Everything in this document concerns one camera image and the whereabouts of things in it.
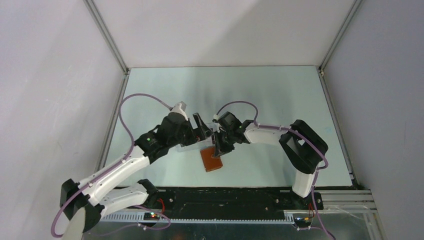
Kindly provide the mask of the clear plastic card box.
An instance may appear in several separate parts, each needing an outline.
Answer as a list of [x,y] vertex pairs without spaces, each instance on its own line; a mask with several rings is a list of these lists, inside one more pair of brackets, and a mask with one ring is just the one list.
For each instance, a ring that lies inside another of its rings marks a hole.
[[197,150],[203,150],[206,148],[214,147],[216,143],[214,132],[217,131],[218,129],[217,124],[214,122],[210,122],[210,123],[207,123],[206,126],[212,131],[212,135],[209,138],[202,140],[200,142],[197,142],[195,144],[188,145],[188,146],[177,145],[175,147],[176,151],[177,152],[197,151]]

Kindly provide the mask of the brown leather card holder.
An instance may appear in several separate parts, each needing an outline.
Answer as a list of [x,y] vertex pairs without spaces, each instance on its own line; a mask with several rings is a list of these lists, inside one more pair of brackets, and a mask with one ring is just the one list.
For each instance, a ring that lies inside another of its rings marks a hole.
[[211,146],[200,150],[200,156],[207,173],[221,169],[223,163],[220,157],[215,157],[215,147]]

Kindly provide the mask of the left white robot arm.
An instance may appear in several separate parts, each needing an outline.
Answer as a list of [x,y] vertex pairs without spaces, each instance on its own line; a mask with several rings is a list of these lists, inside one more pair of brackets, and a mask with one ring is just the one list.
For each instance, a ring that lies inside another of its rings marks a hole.
[[197,113],[193,117],[197,127],[191,125],[185,114],[170,112],[159,125],[134,140],[129,152],[111,165],[81,181],[66,180],[61,185],[59,206],[70,225],[82,235],[105,216],[119,210],[133,206],[156,206],[158,190],[147,179],[126,188],[115,187],[167,155],[171,148],[194,145],[210,138],[212,128]]

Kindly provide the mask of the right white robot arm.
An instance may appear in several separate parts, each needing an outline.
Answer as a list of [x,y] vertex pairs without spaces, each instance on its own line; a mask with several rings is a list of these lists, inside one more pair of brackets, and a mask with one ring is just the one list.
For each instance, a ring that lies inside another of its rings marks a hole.
[[235,144],[267,144],[283,149],[295,168],[295,180],[291,187],[291,204],[304,209],[311,202],[310,193],[316,181],[320,162],[327,163],[327,143],[303,120],[297,119],[288,127],[264,125],[253,120],[241,122],[231,112],[215,116],[214,157],[234,150]]

